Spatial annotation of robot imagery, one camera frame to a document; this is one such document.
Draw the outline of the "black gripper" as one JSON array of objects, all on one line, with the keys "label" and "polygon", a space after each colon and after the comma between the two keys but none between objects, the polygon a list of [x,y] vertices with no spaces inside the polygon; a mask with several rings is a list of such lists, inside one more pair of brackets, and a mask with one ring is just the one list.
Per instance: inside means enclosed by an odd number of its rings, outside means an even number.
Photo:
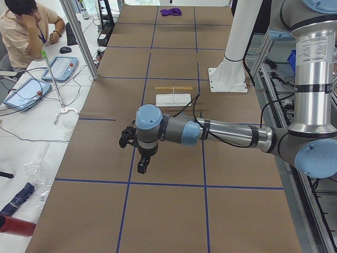
[{"label": "black gripper", "polygon": [[143,147],[138,147],[138,152],[141,155],[141,159],[137,164],[137,172],[141,174],[146,174],[147,166],[150,163],[150,159],[154,156],[158,151],[158,146],[155,146],[151,149],[146,149]]}]

